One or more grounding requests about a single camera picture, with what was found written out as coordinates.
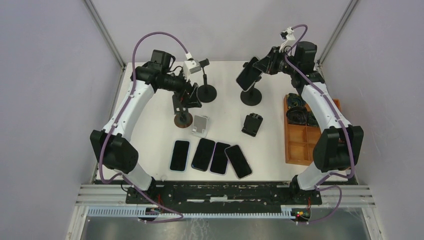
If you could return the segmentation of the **blue yellow rolled tie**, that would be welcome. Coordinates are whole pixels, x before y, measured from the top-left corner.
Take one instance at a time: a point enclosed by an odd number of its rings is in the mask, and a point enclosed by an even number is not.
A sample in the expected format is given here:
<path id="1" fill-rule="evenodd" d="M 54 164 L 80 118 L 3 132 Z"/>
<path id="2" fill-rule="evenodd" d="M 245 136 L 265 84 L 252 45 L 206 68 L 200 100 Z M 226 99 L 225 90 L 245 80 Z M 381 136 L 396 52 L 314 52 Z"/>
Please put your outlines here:
<path id="1" fill-rule="evenodd" d="M 289 93 L 286 98 L 286 103 L 288 109 L 294 107 L 304 107 L 306 104 L 302 97 L 296 93 Z"/>

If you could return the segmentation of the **dark brown rolled tie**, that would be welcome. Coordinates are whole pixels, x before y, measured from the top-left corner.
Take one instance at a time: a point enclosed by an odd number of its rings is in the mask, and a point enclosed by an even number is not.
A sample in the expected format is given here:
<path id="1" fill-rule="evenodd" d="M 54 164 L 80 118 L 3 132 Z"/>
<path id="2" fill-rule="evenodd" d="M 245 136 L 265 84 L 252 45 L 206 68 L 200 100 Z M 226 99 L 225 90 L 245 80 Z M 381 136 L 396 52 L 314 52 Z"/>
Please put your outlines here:
<path id="1" fill-rule="evenodd" d="M 288 124 L 305 126 L 307 124 L 307 109 L 304 106 L 294 106 L 287 110 Z"/>

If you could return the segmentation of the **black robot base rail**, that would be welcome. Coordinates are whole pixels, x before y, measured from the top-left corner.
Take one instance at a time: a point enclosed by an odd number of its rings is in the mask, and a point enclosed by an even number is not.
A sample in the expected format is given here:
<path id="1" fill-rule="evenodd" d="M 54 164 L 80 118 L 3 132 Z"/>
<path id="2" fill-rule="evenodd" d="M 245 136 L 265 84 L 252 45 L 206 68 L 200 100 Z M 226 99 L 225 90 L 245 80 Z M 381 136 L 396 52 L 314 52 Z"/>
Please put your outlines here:
<path id="1" fill-rule="evenodd" d="M 321 205 L 316 190 L 289 181 L 155 181 L 152 200 L 182 214 L 276 214 L 282 206 Z"/>

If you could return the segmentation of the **wooden-base black plate stand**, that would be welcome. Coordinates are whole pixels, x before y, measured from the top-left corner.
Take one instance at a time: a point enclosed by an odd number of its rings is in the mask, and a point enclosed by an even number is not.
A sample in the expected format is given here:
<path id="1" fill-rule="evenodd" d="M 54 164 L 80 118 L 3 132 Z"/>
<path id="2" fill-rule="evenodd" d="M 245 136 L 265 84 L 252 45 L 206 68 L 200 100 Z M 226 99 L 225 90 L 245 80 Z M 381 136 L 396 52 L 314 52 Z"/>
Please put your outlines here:
<path id="1" fill-rule="evenodd" d="M 176 94 L 172 95 L 174 124 L 181 129 L 188 128 L 193 123 L 193 116 L 184 108 Z"/>

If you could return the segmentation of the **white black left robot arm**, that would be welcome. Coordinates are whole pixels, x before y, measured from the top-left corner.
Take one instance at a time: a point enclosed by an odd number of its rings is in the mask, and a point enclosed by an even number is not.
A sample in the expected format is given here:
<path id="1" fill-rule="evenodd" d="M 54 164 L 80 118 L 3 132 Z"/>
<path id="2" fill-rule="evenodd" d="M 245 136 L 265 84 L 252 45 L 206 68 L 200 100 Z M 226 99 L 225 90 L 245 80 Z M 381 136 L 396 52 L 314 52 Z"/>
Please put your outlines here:
<path id="1" fill-rule="evenodd" d="M 145 204 L 153 203 L 157 190 L 151 186 L 153 177 L 138 164 L 139 153 L 131 145 L 135 125 L 157 90 L 172 92 L 175 125 L 187 128 L 193 122 L 190 108 L 201 108 L 198 98 L 199 85 L 191 83 L 190 76 L 210 64 L 208 59 L 198 61 L 190 53 L 175 74 L 172 66 L 176 60 L 172 54 L 154 50 L 150 61 L 135 66 L 130 76 L 129 89 L 115 113 L 102 130 L 93 130 L 90 142 L 99 163 L 99 173 L 103 167 L 114 170 L 118 175 L 139 188 L 138 197 Z"/>

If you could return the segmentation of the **phone with purple case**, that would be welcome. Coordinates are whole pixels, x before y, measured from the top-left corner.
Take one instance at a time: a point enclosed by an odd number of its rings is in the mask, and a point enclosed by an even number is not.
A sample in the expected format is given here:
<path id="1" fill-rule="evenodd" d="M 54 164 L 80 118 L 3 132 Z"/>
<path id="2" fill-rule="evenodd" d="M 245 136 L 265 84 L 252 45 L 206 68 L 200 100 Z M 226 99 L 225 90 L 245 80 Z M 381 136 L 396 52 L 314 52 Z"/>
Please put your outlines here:
<path id="1" fill-rule="evenodd" d="M 228 158 L 225 154 L 225 149 L 231 145 L 223 142 L 215 144 L 214 152 L 211 159 L 209 171 L 218 175 L 225 175 L 228 169 Z"/>

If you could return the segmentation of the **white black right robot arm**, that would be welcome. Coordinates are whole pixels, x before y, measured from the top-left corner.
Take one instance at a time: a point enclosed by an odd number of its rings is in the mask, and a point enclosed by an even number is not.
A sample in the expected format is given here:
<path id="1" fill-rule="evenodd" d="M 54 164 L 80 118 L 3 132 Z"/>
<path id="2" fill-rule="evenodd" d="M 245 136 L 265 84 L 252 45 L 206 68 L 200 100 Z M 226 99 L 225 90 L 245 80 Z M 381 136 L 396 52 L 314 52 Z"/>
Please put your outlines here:
<path id="1" fill-rule="evenodd" d="M 317 45 L 300 41 L 294 48 L 294 54 L 290 55 L 289 46 L 274 46 L 253 67 L 263 74 L 289 75 L 291 85 L 309 106 L 320 128 L 313 162 L 294 178 L 296 186 L 288 191 L 293 203 L 302 204 L 309 198 L 309 191 L 318 190 L 329 177 L 350 179 L 355 175 L 364 130 L 343 116 L 328 92 L 324 77 L 315 70 Z"/>

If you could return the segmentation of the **phone with light blue case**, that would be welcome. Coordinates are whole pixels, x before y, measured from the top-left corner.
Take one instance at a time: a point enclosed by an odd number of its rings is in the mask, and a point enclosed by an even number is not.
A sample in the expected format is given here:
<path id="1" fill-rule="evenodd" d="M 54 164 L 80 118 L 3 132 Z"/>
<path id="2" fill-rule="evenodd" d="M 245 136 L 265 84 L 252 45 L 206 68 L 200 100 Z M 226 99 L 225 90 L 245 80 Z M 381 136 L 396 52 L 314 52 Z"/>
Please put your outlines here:
<path id="1" fill-rule="evenodd" d="M 187 140 L 176 140 L 173 146 L 169 169 L 174 172 L 184 172 L 190 150 L 190 142 Z"/>

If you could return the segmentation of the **phone with white case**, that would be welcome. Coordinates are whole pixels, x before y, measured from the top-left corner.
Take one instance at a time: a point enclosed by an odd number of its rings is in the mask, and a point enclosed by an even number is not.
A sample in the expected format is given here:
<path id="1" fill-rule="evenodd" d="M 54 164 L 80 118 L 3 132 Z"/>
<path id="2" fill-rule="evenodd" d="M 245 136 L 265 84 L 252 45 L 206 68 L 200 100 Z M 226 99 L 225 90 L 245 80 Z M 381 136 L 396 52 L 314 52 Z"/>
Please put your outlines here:
<path id="1" fill-rule="evenodd" d="M 206 172 L 213 157 L 216 142 L 207 138 L 201 138 L 194 153 L 191 167 Z"/>

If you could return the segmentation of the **black folding phone stand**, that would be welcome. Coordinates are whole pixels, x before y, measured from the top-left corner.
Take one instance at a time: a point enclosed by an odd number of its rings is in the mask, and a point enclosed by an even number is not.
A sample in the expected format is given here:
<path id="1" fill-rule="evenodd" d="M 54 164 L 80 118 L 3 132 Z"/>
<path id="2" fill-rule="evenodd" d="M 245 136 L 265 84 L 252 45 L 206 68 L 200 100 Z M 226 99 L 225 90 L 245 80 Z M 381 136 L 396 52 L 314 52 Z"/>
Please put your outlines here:
<path id="1" fill-rule="evenodd" d="M 263 122 L 263 117 L 257 113 L 250 113 L 245 117 L 241 132 L 251 137 L 256 137 Z"/>

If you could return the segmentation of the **orange compartment tray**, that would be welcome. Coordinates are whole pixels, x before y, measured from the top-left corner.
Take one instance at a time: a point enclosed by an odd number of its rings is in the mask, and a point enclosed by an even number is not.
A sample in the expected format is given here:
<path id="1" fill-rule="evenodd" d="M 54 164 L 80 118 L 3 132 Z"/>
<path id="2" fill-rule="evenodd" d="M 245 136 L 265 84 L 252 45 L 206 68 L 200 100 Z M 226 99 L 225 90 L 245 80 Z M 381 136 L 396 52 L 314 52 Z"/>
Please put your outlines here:
<path id="1" fill-rule="evenodd" d="M 313 150 L 317 144 L 321 130 L 319 127 L 288 124 L 286 112 L 287 95 L 283 98 L 283 123 L 285 141 L 285 162 L 292 165 L 309 166 L 313 161 Z M 312 111 L 305 103 L 307 112 Z"/>

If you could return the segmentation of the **silver folding phone stand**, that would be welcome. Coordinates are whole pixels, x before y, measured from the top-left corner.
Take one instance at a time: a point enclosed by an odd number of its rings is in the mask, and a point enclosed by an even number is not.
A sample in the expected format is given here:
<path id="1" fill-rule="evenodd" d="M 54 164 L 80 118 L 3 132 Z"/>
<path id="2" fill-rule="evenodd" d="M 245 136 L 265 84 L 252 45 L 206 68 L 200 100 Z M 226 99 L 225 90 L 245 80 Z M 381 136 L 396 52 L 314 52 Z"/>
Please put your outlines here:
<path id="1" fill-rule="evenodd" d="M 205 138 L 208 134 L 210 119 L 205 115 L 195 115 L 192 122 L 191 133 L 199 138 Z"/>

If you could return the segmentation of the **green blue rolled tie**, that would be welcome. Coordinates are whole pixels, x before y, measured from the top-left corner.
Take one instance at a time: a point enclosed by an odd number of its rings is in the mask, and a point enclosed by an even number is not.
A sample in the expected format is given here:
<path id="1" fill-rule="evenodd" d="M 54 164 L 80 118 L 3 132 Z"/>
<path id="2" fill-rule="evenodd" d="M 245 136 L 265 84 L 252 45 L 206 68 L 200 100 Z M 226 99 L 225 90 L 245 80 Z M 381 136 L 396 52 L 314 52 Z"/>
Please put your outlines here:
<path id="1" fill-rule="evenodd" d="M 315 115 L 313 114 L 312 111 L 308 111 L 307 112 L 307 120 L 306 120 L 306 124 L 309 127 L 315 127 L 315 128 L 319 128 L 319 124 L 317 119 L 315 118 Z"/>

